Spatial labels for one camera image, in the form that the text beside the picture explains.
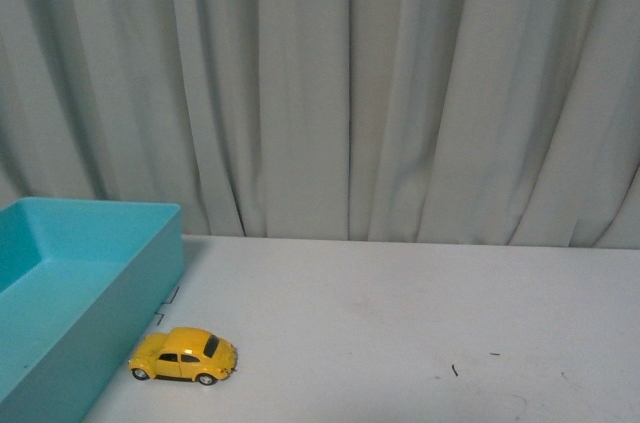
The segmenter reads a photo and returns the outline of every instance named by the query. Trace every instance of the car door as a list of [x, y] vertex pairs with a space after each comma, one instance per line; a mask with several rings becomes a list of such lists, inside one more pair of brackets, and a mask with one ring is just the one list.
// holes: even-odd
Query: car door
[[194, 379], [200, 374], [201, 366], [199, 358], [193, 355], [180, 355], [180, 371], [183, 378]]
[[156, 360], [156, 375], [180, 378], [180, 363], [176, 353], [162, 353]]

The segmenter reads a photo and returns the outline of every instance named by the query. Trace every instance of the gray curtain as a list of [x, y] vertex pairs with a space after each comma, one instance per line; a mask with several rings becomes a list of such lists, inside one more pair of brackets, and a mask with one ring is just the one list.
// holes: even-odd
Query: gray curtain
[[0, 205], [640, 248], [640, 0], [0, 0]]

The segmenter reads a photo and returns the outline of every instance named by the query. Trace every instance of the turquoise plastic box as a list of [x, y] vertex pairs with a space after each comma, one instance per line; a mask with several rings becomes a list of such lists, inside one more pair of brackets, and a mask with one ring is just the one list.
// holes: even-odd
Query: turquoise plastic box
[[184, 270], [180, 207], [0, 211], [0, 422], [79, 421]]

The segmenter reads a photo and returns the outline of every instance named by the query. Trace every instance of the toy car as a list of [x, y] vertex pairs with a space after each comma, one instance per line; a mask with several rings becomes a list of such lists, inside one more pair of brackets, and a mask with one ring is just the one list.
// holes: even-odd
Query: toy car
[[174, 328], [169, 334], [147, 335], [129, 369], [138, 380], [188, 380], [208, 386], [227, 378], [236, 361], [236, 349], [228, 341], [197, 328]]

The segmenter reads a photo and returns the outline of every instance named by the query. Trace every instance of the tabletop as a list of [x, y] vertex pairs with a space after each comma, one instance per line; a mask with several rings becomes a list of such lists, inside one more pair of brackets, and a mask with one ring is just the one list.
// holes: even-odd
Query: tabletop
[[147, 332], [210, 330], [237, 371], [138, 381], [123, 361], [86, 422], [640, 421], [640, 251], [183, 241]]

